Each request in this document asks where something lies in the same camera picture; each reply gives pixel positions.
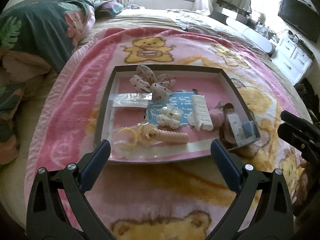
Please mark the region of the small blue box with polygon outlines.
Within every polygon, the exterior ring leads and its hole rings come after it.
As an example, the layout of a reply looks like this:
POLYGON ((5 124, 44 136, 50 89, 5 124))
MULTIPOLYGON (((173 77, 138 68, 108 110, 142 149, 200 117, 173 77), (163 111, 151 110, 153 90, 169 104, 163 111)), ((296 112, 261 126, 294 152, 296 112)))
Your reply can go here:
POLYGON ((260 138, 260 133, 255 121, 246 121, 242 123, 242 130, 244 132, 245 138, 253 138, 258 140, 260 138))

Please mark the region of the stud earrings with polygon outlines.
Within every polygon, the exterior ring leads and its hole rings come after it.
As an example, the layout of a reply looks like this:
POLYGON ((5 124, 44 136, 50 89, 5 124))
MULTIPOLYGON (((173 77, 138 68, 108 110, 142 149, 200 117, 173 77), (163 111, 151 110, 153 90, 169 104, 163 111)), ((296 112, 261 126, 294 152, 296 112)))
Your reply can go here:
POLYGON ((246 137, 239 116, 236 113, 229 113, 226 116, 227 132, 225 133, 225 139, 238 147, 244 146, 246 137))

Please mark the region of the brown banana hair clip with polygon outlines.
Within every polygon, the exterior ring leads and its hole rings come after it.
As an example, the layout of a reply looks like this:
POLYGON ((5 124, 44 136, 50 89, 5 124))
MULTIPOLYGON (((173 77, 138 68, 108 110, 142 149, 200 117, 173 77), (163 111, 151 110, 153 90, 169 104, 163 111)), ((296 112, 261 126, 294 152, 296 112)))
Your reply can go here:
POLYGON ((223 122, 219 128, 219 136, 225 148, 231 149, 237 146, 237 144, 236 144, 233 131, 231 129, 230 122, 227 118, 227 114, 235 113, 234 106, 231 103, 225 104, 222 108, 222 113, 223 113, 223 122))

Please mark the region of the white claw hair clip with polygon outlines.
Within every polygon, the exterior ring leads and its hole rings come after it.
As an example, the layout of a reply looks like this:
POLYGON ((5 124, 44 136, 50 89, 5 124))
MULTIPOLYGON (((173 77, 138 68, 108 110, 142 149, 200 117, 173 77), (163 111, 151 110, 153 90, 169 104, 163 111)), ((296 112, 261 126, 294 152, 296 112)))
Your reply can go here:
POLYGON ((192 111, 188 114, 187 120, 190 126, 194 126, 197 131, 201 129, 212 131, 212 123, 205 97, 203 95, 192 95, 192 111))

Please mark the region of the yellow hair ties bag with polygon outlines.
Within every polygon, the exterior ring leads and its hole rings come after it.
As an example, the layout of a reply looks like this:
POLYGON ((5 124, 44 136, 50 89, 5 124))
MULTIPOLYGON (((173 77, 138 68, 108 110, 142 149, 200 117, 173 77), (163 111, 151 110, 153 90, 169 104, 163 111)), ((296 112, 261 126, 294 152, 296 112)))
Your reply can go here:
POLYGON ((113 143, 122 151, 131 151, 138 145, 138 134, 134 129, 122 128, 116 133, 113 143))

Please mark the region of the cream spiral hair clip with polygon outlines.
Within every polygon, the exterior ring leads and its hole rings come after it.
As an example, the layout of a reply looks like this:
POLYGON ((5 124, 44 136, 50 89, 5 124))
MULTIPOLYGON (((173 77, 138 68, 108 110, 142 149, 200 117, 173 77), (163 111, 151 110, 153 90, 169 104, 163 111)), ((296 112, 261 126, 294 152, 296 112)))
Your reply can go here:
POLYGON ((161 130, 153 124, 140 126, 138 134, 141 138, 140 142, 145 146, 151 146, 158 142, 186 144, 189 141, 187 133, 161 130))

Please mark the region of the white pearl hair clip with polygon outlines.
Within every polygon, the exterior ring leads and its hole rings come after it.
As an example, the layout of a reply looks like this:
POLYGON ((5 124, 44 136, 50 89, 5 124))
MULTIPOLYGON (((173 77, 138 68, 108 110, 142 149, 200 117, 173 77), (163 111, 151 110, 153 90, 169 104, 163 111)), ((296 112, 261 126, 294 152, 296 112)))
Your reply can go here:
POLYGON ((157 115, 157 124, 159 126, 168 126, 171 129, 178 129, 181 125, 181 120, 183 118, 183 111, 172 105, 167 104, 159 110, 159 115, 157 115))

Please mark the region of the clear plastic packet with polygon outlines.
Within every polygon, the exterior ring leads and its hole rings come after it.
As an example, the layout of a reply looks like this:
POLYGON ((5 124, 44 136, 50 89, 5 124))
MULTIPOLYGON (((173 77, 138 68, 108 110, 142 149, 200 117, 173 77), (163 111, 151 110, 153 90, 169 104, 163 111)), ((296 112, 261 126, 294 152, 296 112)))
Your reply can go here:
POLYGON ((109 100, 112 107, 147 108, 152 96, 152 93, 122 93, 112 94, 109 100))

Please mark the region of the white drawer cabinet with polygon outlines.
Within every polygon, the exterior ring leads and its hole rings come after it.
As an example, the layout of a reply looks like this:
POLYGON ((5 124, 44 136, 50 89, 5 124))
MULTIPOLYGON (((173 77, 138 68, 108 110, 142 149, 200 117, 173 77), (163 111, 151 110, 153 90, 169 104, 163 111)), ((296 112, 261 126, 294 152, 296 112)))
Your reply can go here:
POLYGON ((292 85, 299 83, 309 74, 313 63, 305 51, 285 36, 279 38, 271 60, 292 85))

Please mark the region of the white cylinder bolster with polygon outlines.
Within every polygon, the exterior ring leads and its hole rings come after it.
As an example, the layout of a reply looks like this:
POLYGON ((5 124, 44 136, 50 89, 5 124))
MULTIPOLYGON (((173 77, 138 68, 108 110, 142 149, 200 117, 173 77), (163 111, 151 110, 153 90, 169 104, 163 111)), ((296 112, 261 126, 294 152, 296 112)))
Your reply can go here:
POLYGON ((260 33, 230 17, 226 18, 226 23, 229 27, 235 29, 236 31, 240 32, 242 35, 247 37, 251 42, 257 45, 269 56, 273 54, 274 45, 267 38, 263 37, 263 35, 261 35, 260 33))

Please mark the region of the black flat television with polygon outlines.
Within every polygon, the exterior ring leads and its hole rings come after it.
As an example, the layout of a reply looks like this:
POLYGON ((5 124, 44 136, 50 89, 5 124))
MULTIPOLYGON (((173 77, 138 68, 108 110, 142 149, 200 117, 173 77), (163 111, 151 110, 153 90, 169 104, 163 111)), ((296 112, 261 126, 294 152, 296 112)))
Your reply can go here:
POLYGON ((278 16, 312 42, 319 38, 319 14, 298 0, 281 0, 278 16))

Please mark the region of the shallow cardboard tray box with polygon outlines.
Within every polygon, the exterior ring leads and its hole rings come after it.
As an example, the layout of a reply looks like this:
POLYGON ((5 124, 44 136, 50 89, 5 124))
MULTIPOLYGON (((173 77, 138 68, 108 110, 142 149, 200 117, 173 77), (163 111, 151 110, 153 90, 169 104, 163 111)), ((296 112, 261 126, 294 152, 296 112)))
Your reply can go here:
POLYGON ((117 66, 107 82, 94 144, 111 143, 111 161, 166 163, 210 154, 214 139, 230 150, 260 139, 257 124, 231 78, 220 68, 152 65, 174 81, 169 95, 137 92, 137 67, 117 66))

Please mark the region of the polka dot bow hair clip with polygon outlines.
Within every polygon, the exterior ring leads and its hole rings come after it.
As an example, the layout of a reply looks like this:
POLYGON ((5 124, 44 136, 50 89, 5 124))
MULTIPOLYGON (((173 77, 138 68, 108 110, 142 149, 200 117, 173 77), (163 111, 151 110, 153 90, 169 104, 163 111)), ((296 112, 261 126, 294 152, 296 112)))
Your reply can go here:
POLYGON ((172 87, 176 78, 169 74, 162 74, 158 77, 145 65, 138 65, 137 74, 130 79, 130 83, 139 93, 152 93, 152 101, 167 103, 172 95, 172 87))

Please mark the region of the dark floral quilt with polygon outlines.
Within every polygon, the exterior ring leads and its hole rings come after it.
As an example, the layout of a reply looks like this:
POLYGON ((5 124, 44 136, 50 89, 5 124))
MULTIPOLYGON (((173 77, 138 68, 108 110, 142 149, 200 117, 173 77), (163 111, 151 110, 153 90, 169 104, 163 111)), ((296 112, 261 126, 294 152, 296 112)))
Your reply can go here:
POLYGON ((95 23, 91 0, 38 1, 1 14, 1 164, 19 153, 14 115, 50 72, 61 72, 95 23))

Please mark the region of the purple blue pillow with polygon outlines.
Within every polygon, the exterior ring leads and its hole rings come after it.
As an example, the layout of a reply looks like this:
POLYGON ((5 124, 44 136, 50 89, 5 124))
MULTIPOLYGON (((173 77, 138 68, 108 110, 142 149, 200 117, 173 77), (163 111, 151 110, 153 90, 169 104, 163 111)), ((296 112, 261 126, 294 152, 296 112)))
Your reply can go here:
POLYGON ((123 5, 118 3, 117 1, 107 1, 97 6, 97 8, 95 9, 95 16, 96 18, 114 18, 123 10, 123 5))

